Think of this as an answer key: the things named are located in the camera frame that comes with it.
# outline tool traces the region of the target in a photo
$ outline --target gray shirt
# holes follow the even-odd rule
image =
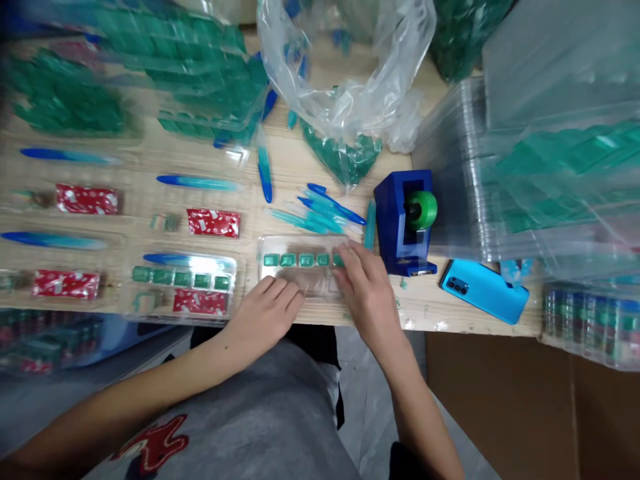
[[[281,341],[176,405],[85,478],[360,479],[337,435],[331,369]]]

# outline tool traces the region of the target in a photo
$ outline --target right hand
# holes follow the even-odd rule
[[[382,258],[352,240],[337,250],[345,268],[334,269],[336,281],[362,340],[378,357],[405,340],[387,269]]]

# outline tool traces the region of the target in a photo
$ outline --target left hand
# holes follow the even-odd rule
[[[287,334],[304,302],[295,283],[265,277],[242,300],[225,330],[254,339],[262,355]]]

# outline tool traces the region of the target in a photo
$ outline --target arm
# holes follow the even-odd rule
[[[440,410],[400,327],[382,259],[355,242],[340,247],[339,253],[345,269],[335,271],[336,280],[362,340],[378,360],[389,384],[400,442],[439,478],[464,479]]]
[[[81,477],[162,412],[224,382],[270,350],[303,302],[294,283],[264,278],[222,332],[80,402],[4,461],[0,476]]]

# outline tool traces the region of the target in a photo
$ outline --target red gift wrap paper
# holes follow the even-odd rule
[[[88,215],[118,214],[118,195],[112,189],[56,183],[55,196],[58,210],[63,212]]]
[[[173,311],[222,316],[227,312],[227,297],[226,293],[221,292],[176,289]]]
[[[236,212],[208,209],[187,209],[189,233],[194,235],[218,235],[238,238],[240,214]]]
[[[93,300],[98,296],[100,274],[82,271],[36,270],[33,295]]]

